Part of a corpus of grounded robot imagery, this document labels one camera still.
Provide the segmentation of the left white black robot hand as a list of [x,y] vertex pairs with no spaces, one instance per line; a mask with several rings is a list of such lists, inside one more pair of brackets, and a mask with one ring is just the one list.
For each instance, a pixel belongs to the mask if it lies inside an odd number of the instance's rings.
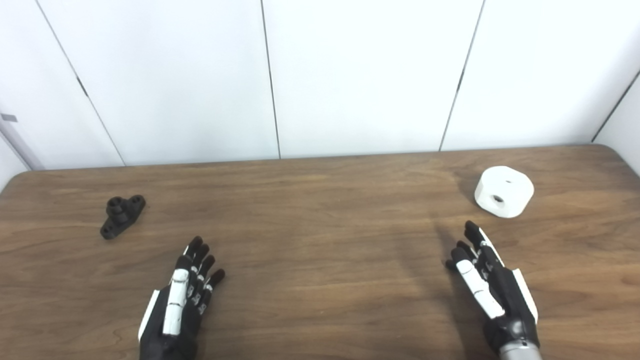
[[153,291],[138,330],[140,360],[194,360],[198,333],[224,269],[197,235],[178,257],[168,285]]

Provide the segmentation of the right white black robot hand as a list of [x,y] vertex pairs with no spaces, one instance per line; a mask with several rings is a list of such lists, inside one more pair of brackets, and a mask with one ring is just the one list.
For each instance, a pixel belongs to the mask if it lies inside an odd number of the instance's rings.
[[457,272],[485,315],[483,335],[489,348],[505,354],[508,346],[540,349],[538,311],[519,269],[510,269],[485,232],[471,220],[466,241],[458,241],[445,266]]

